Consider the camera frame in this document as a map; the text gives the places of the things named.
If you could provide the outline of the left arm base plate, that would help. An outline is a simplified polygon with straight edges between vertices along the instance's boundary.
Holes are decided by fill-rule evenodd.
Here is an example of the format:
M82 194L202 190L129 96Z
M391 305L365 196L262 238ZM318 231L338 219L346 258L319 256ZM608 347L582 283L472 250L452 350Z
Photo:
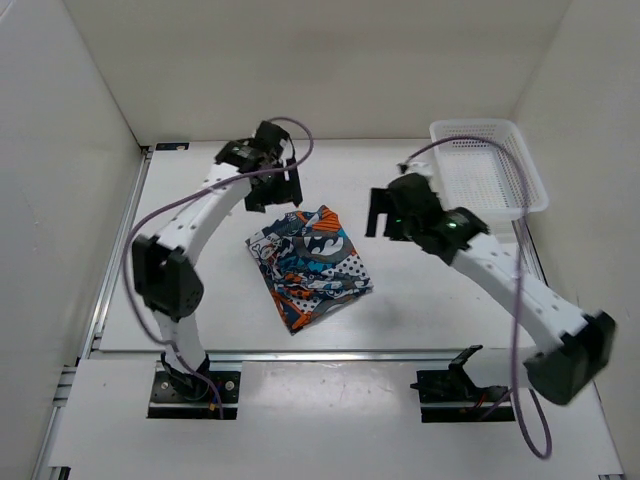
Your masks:
M170 375L160 365L154 372L150 390L147 418L163 420L227 420L237 419L241 386L241 371L224 367L212 370L210 378L220 394L220 413L213 392L204 385L204 392L184 395L171 383Z

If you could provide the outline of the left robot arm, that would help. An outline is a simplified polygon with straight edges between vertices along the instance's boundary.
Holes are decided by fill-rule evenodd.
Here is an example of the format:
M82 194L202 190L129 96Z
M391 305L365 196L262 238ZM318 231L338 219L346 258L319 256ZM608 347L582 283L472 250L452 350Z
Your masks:
M270 205L299 205L302 193L290 134L281 118L263 120L246 138L227 142L215 155L199 189L164 207L173 211L151 236L133 230L123 275L129 300L140 298L159 327L142 330L162 347L161 364L173 389L188 401L222 403L210 378L209 357L199 339L195 312L204 285L196 264L209 239L239 203L262 212Z

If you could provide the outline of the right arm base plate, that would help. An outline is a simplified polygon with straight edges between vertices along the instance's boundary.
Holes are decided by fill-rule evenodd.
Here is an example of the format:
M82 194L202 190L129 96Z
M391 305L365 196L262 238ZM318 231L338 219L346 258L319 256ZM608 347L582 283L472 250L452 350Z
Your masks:
M504 386L456 384L449 370L418 370L410 388L418 392L423 423L514 422L511 405L504 401L484 415L507 392Z

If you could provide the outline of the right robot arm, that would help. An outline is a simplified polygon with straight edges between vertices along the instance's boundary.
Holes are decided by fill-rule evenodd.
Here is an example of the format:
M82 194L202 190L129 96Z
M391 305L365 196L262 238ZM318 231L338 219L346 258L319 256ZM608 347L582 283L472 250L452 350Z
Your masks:
M606 312L588 314L522 271L489 226L464 207L443 208L428 179L403 175L370 191L366 236L411 241L466 276L517 321L534 341L523 367L530 387L555 405L569 404L609 363L617 330Z

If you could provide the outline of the colourful patterned shorts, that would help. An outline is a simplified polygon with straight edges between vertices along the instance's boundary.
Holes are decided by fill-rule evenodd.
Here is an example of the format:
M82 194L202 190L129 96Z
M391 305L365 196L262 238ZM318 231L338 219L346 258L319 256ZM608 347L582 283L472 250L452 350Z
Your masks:
M292 335L374 288L338 214L325 205L288 212L245 244Z

